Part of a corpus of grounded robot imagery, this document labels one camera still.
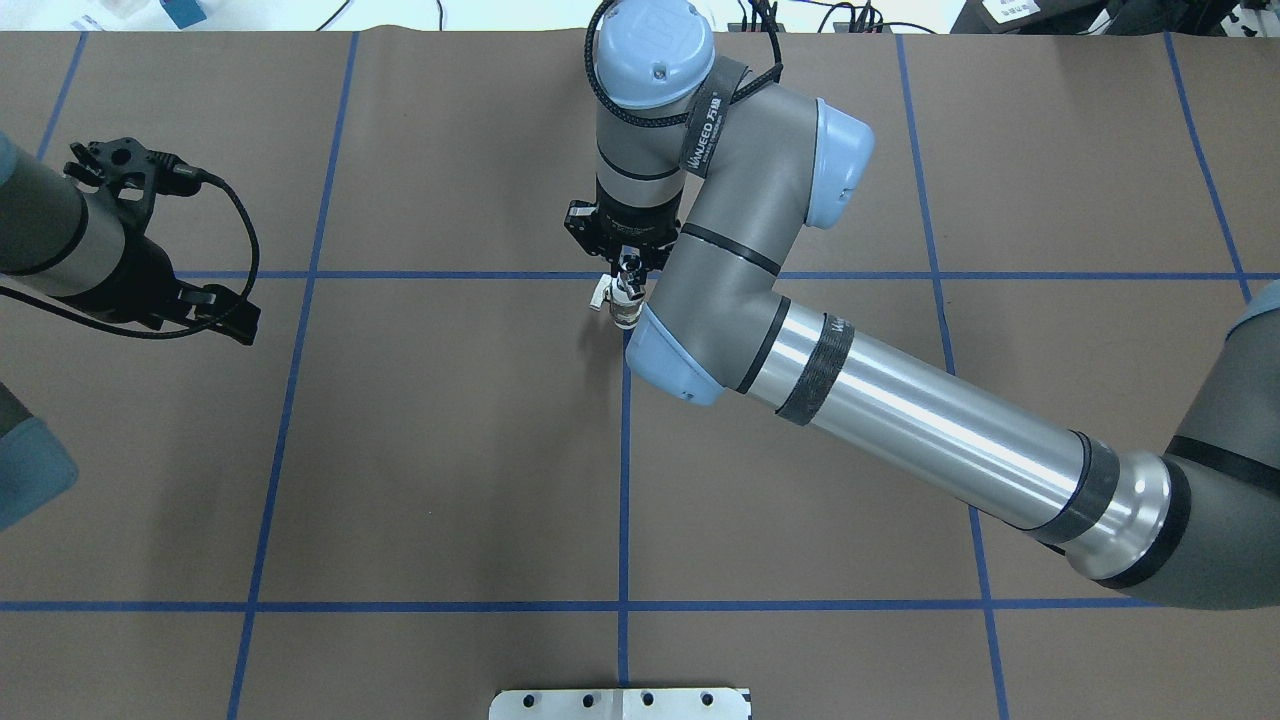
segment metal plate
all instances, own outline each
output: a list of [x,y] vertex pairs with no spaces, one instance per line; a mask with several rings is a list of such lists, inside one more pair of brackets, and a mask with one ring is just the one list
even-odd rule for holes
[[733,688],[507,691],[489,720],[750,720],[751,692]]

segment cable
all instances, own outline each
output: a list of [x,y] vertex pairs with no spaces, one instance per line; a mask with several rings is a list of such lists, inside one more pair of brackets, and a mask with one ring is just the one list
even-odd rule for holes
[[186,318],[182,320],[173,320],[179,325],[187,325],[187,329],[184,331],[172,331],[163,333],[142,332],[142,331],[131,331],[128,328],[118,328],[115,325],[109,325],[106,323],[86,318],[84,315],[73,313],[65,307],[60,307],[51,302],[45,302],[38,297],[32,297],[31,295],[19,292],[17,290],[5,286],[0,286],[0,296],[12,297],[18,302],[24,302],[27,305],[31,305],[32,307],[37,307],[46,313],[52,313],[59,318],[65,318],[73,323],[78,323],[87,328],[92,328],[95,331],[102,331],[104,333],[120,337],[132,337],[137,340],[177,340],[179,337],[189,337],[196,333],[211,329],[214,325],[218,325],[227,318],[230,318],[232,313],[239,310],[239,306],[243,305],[246,301],[248,301],[248,293],[252,292],[253,283],[257,281],[257,265],[259,261],[261,260],[261,249],[257,245],[257,232],[253,229],[253,222],[250,220],[248,218],[248,210],[244,209],[244,204],[241,202],[241,199],[238,195],[236,195],[236,191],[232,190],[229,184],[227,184],[227,181],[205,170],[200,170],[200,179],[227,193],[227,197],[230,199],[232,205],[236,205],[236,211],[239,213],[241,222],[244,223],[244,232],[248,233],[250,264],[248,264],[248,277],[244,278],[244,288],[241,290],[239,295],[236,297],[236,302],[232,302],[230,307],[224,310],[220,315],[198,323],[193,323],[192,320],[187,320]]
[[915,29],[923,29],[924,32],[927,32],[929,35],[938,35],[936,31],[932,31],[932,29],[929,29],[929,28],[927,28],[924,26],[918,26],[915,23],[904,23],[904,22],[876,23],[876,24],[870,26],[869,28],[864,29],[863,32],[879,32],[881,28],[895,27],[895,26],[914,27]]
[[[756,3],[763,0],[749,1],[754,8]],[[604,17],[604,13],[608,12],[614,3],[617,3],[617,0],[602,0],[600,5],[595,8],[595,14],[591,15],[591,20],[586,26],[586,42],[582,47],[582,61],[586,65],[586,82],[591,86],[591,92],[605,110],[613,114],[614,118],[618,118],[627,124],[641,128],[666,128],[684,124],[689,119],[689,113],[680,113],[666,118],[641,118],[640,115],[625,110],[617,102],[611,100],[607,92],[604,92],[604,87],[600,85],[600,78],[595,74],[595,27],[600,24],[600,18]],[[778,24],[768,13],[764,15],[764,29],[769,33],[769,45],[773,49],[773,67],[756,76],[756,78],[751,82],[737,88],[728,100],[730,105],[755,95],[760,91],[760,88],[771,82],[778,82],[782,79],[782,49],[778,46]]]
[[321,29],[329,27],[329,23],[332,23],[338,15],[342,14],[343,10],[347,9],[347,5],[351,5],[351,0],[343,0],[342,5],[339,5],[338,9],[334,10],[332,15],[329,15],[329,19],[320,23],[320,27],[316,28],[316,32],[320,32]]
[[827,14],[823,15],[822,22],[818,23],[818,32],[822,32],[822,28],[827,27],[827,20],[831,18],[831,14],[841,8],[849,8],[849,27],[854,27],[854,13],[858,12],[858,8],[854,8],[852,3],[836,3],[835,5],[827,6]]

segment grid line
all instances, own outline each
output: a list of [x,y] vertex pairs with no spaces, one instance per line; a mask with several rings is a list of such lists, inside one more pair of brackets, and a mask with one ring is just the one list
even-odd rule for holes
[[[179,270],[182,279],[243,279],[244,270]],[[307,270],[260,270],[264,279],[307,279]],[[547,270],[317,270],[316,279],[422,279],[422,281],[596,281],[600,273]],[[1275,281],[1275,273],[1164,273],[1164,272],[1073,272],[1073,270],[794,270],[782,281]]]
[[347,67],[342,81],[342,95],[338,99],[338,117],[334,120],[333,141],[329,146],[329,165],[325,170],[324,191],[320,196],[320,210],[316,215],[315,240],[311,245],[311,265],[307,269],[306,288],[302,292],[302,309],[298,313],[298,329],[293,341],[293,357],[289,364],[289,378],[284,388],[284,406],[280,410],[280,425],[275,438],[275,456],[271,460],[271,475],[268,480],[266,500],[262,503],[262,523],[259,528],[257,551],[253,557],[253,574],[250,578],[248,600],[244,609],[244,625],[241,629],[239,651],[236,655],[236,673],[232,678],[230,697],[227,702],[227,720],[236,720],[239,712],[241,691],[244,687],[244,671],[248,665],[250,643],[253,639],[253,621],[257,615],[259,592],[262,585],[262,566],[266,562],[266,546],[271,536],[271,519],[275,512],[275,498],[280,486],[280,470],[284,464],[284,450],[289,436],[289,421],[293,416],[293,398],[298,387],[298,370],[302,365],[302,351],[306,345],[307,324],[311,318],[311,300],[315,295],[316,270],[320,266],[320,250],[324,246],[325,223],[329,215],[329,200],[333,193],[333,177],[338,169],[338,154],[342,150],[342,129],[347,119],[347,100],[351,95],[351,81],[356,68],[356,50],[360,46],[360,33],[351,33],[347,49]]
[[67,76],[63,77],[63,86],[58,90],[54,111],[49,115],[49,124],[45,126],[45,135],[40,138],[40,147],[36,150],[36,159],[40,161],[45,160],[45,154],[49,152],[49,143],[54,141],[54,129],[58,127],[58,119],[63,114],[63,105],[67,104],[67,95],[70,92],[72,82],[76,79],[76,70],[79,68],[81,56],[84,55],[86,42],[88,42],[88,32],[81,31],[79,40],[76,42],[76,51],[72,53],[72,61],[67,65]]
[[1178,64],[1178,53],[1174,51],[1174,36],[1165,31],[1165,51],[1169,54],[1169,69],[1174,73],[1174,86],[1178,88],[1178,102],[1183,108],[1183,119],[1187,120],[1187,133],[1192,138],[1192,149],[1196,150],[1196,161],[1199,163],[1201,174],[1204,176],[1204,186],[1208,188],[1210,201],[1213,202],[1213,214],[1217,224],[1222,229],[1222,241],[1226,242],[1226,252],[1231,256],[1231,265],[1235,266],[1235,277],[1240,282],[1240,293],[1244,301],[1251,302],[1253,293],[1249,283],[1244,278],[1244,264],[1240,263],[1240,252],[1235,247],[1235,238],[1231,236],[1231,225],[1226,222],[1226,213],[1222,210],[1222,201],[1217,196],[1217,183],[1213,182],[1213,173],[1208,168],[1208,159],[1204,158],[1204,149],[1201,147],[1199,133],[1196,132],[1196,119],[1192,117],[1192,105],[1187,100],[1187,87],[1183,85],[1183,70]]
[[618,457],[618,687],[631,684],[631,368],[627,346],[631,331],[622,332],[622,439]]
[[[87,32],[79,33],[76,51],[72,56],[67,76],[59,91],[52,114],[46,124],[41,140],[37,158],[44,159],[55,132],[63,106],[68,97],[70,85],[74,81],[83,50],[87,42]],[[324,224],[328,214],[332,192],[333,174],[337,165],[340,146],[342,126],[346,114],[349,86],[356,59],[358,33],[351,37],[348,61],[343,91],[335,122],[334,138],[330,151],[329,168],[321,199],[320,214],[317,218],[316,236],[312,245],[311,264],[306,270],[264,270],[262,278],[273,279],[305,279],[307,286],[303,293],[303,306],[300,314],[298,331],[294,343],[293,361],[285,392],[285,404],[282,410],[282,421],[276,438],[276,454],[273,459],[271,479],[268,489],[268,500],[264,507],[262,525],[259,536],[259,548],[255,557],[255,569],[250,584],[250,596],[246,602],[188,602],[188,601],[0,601],[0,612],[188,612],[188,614],[239,614],[243,612],[244,626],[242,629],[241,648],[237,655],[236,679],[233,694],[228,707],[228,717],[236,717],[238,711],[239,692],[243,683],[247,664],[248,646],[252,637],[253,616],[256,614],[444,614],[444,612],[616,612],[618,615],[618,676],[623,687],[628,683],[627,676],[627,642],[628,642],[628,615],[631,612],[877,612],[877,611],[973,611],[983,610],[987,619],[988,643],[992,660],[993,680],[997,688],[997,702],[1001,717],[1007,717],[1007,702],[1004,693],[1004,676],[1000,665],[998,638],[996,635],[995,610],[1085,610],[1085,609],[1149,609],[1158,607],[1153,603],[1126,598],[992,598],[989,578],[986,568],[986,559],[982,542],[982,530],[978,523],[977,511],[970,509],[970,525],[974,541],[974,551],[978,562],[979,587],[982,598],[956,598],[956,600],[812,600],[812,601],[631,601],[630,600],[630,413],[631,413],[631,373],[623,360],[623,386],[622,386],[622,437],[621,437],[621,469],[620,469],[620,575],[618,575],[618,601],[531,601],[531,602],[260,602],[259,591],[261,584],[262,564],[270,533],[271,514],[278,489],[279,473],[283,462],[284,442],[288,433],[289,416],[292,414],[292,400],[296,391],[298,366],[302,356],[306,325],[310,314],[310,302],[317,279],[518,279],[518,281],[591,281],[599,277],[591,272],[507,272],[507,270],[319,270],[319,256],[324,236]],[[954,355],[950,342],[950,331],[946,322],[943,306],[942,281],[973,279],[973,281],[1231,281],[1239,282],[1245,300],[1251,293],[1245,281],[1248,279],[1280,279],[1280,273],[1247,273],[1244,272],[1234,238],[1222,210],[1216,184],[1210,172],[1207,159],[1199,143],[1199,137],[1192,118],[1190,106],[1187,99],[1185,87],[1171,36],[1165,33],[1166,50],[1170,65],[1178,87],[1179,101],[1187,120],[1188,132],[1197,155],[1201,170],[1208,188],[1215,213],[1228,251],[1231,255],[1234,273],[1074,273],[1074,272],[943,272],[938,266],[937,250],[933,238],[932,218],[929,215],[928,199],[924,184],[923,164],[915,126],[914,109],[911,105],[910,87],[908,78],[908,65],[905,49],[901,37],[896,40],[899,63],[902,79],[904,101],[906,104],[909,132],[911,138],[913,159],[915,163],[916,183],[922,209],[922,220],[925,225],[925,242],[929,255],[928,272],[790,272],[782,273],[781,279],[812,279],[812,281],[876,281],[876,279],[918,279],[931,281],[934,288],[934,300],[938,313],[940,332],[942,333],[943,352],[947,361],[947,370],[955,373]],[[246,275],[241,270],[189,270],[178,273],[179,277],[221,277],[242,278]]]
[[[993,610],[1125,610],[1160,609],[1132,597],[938,598],[938,600],[549,600],[549,601],[260,601],[257,615],[440,615],[609,612],[904,612]],[[0,601],[0,612],[101,614],[241,614],[248,602],[197,601]]]
[[[947,324],[946,299],[942,295],[942,270],[938,265],[938,249],[933,237],[933,218],[929,214],[929,193],[924,182],[924,161],[920,156],[920,138],[915,123],[915,108],[911,102],[911,79],[906,63],[906,45],[902,36],[893,36],[897,45],[899,73],[902,76],[902,102],[906,105],[906,129],[911,140],[911,160],[915,164],[915,188],[920,201],[920,219],[924,225],[924,245],[929,255],[929,275],[933,281],[933,302],[937,306],[938,332],[942,337],[942,356],[947,373],[956,374],[955,352],[951,347],[951,327]],[[991,659],[991,679],[996,693],[996,710],[1000,720],[1009,720],[1009,698],[1005,691],[1004,661],[1000,657],[1000,634],[996,629],[996,612],[991,605],[991,580],[987,573],[987,555],[982,542],[982,523],[978,510],[969,507],[969,530],[973,538],[973,555],[978,573],[978,587],[982,593],[982,615],[987,628],[987,655]]]

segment black band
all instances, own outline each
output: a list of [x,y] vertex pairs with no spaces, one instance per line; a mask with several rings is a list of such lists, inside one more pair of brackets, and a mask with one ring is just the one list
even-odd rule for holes
[[835,315],[823,315],[822,334],[814,346],[809,361],[804,364],[796,387],[791,388],[787,401],[778,407],[777,415],[797,425],[808,425],[818,414],[822,404],[831,393],[831,387],[845,366],[849,347],[854,343],[854,325]]
[[1084,433],[1075,433],[1084,445],[1084,466],[1080,482],[1062,511],[1038,528],[1027,530],[1044,544],[1062,544],[1084,534],[1102,519],[1120,483],[1120,459],[1106,443]]
[[1236,455],[1216,445],[1183,436],[1174,436],[1165,454],[1185,457],[1192,462],[1199,462],[1206,468],[1253,486],[1262,492],[1280,497],[1280,469],[1272,468],[1266,462],[1258,462],[1252,457]]
[[84,229],[88,228],[88,204],[84,202],[83,192],[77,192],[76,195],[78,195],[81,199],[81,222],[78,225],[76,225],[76,233],[72,234],[70,242],[68,242],[65,247],[59,250],[58,255],[54,255],[52,258],[45,260],[38,265],[23,270],[5,270],[4,274],[14,278],[20,278],[44,273],[45,270],[52,268],[54,265],[69,258],[70,254],[74,252],[77,247],[79,247],[81,241],[84,240]]
[[746,391],[751,389],[751,383],[760,374],[760,368],[764,366],[764,361],[769,357],[769,351],[773,350],[773,341],[778,340],[778,332],[782,331],[782,322],[787,319],[787,310],[790,309],[791,299],[783,295],[782,301],[778,302],[777,313],[773,314],[773,323],[769,324],[769,332],[764,333],[764,342],[755,351],[755,359],[751,360],[751,366],[748,368],[746,377],[739,383],[737,392],[746,395]]
[[637,179],[637,181],[650,182],[650,181],[655,181],[655,179],[669,178],[671,176],[673,176],[673,174],[676,174],[676,173],[680,172],[680,168],[677,167],[677,168],[672,168],[672,169],[667,170],[666,173],[660,173],[660,174],[657,174],[657,176],[641,176],[639,173],[632,173],[631,170],[625,170],[625,169],[617,167],[616,164],[613,164],[613,160],[609,160],[609,156],[604,154],[604,150],[600,150],[599,145],[595,146],[595,151],[600,154],[600,159],[604,160],[604,164],[608,165],[611,169],[613,169],[614,173],[618,173],[620,176],[622,176],[625,178],[630,178],[630,179]]
[[1162,461],[1169,470],[1169,511],[1165,514],[1165,524],[1160,527],[1160,533],[1147,552],[1132,568],[1119,575],[1097,580],[1105,588],[1119,591],[1149,580],[1165,566],[1165,561],[1174,555],[1178,543],[1183,541],[1187,523],[1192,516],[1190,483],[1176,462]]
[[730,99],[744,77],[746,64],[721,55],[689,101],[680,165],[700,178],[707,177],[724,120],[728,119]]
[[676,237],[676,215],[680,214],[680,199],[684,192],[677,192],[675,197],[655,208],[634,208],[609,195],[596,178],[595,201],[600,206],[600,227],[607,238],[616,240],[621,245],[640,247],[669,243]]
[[773,260],[769,260],[764,255],[751,250],[750,247],[742,245],[741,242],[732,241],[716,231],[709,231],[701,225],[695,225],[692,223],[685,223],[680,225],[680,232],[696,237],[703,242],[709,242],[721,250],[732,252],[739,258],[746,260],[748,263],[760,268],[762,270],[769,273],[773,277],[778,277],[782,272],[782,265],[778,265]]

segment blue object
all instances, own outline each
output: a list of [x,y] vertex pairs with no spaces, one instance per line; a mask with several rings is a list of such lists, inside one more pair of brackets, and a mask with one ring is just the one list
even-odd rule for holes
[[622,0],[604,14],[595,58],[609,99],[644,110],[696,90],[716,61],[716,44],[686,0]]
[[0,530],[76,483],[76,462],[38,418],[0,437]]
[[840,220],[874,149],[872,128],[818,99],[818,147],[804,224],[827,229]]
[[694,405],[710,405],[724,392],[648,305],[640,310],[640,322],[627,343],[627,365],[658,389]]
[[1231,337],[1231,333],[1235,332],[1235,328],[1243,325],[1248,320],[1252,320],[1253,318],[1257,318],[1258,315],[1263,313],[1270,313],[1272,310],[1280,310],[1280,281],[1271,282],[1271,284],[1262,288],[1262,292],[1260,292],[1253,297],[1253,302],[1249,302],[1249,306],[1244,309],[1244,315],[1242,315],[1240,319],[1236,320],[1234,325],[1231,325],[1231,329],[1230,332],[1226,333],[1226,337]]
[[0,184],[9,182],[17,167],[18,146],[9,141],[9,136],[4,131],[0,131]]
[[178,26],[178,29],[188,28],[209,17],[196,0],[160,0],[160,6],[169,13],[169,19]]

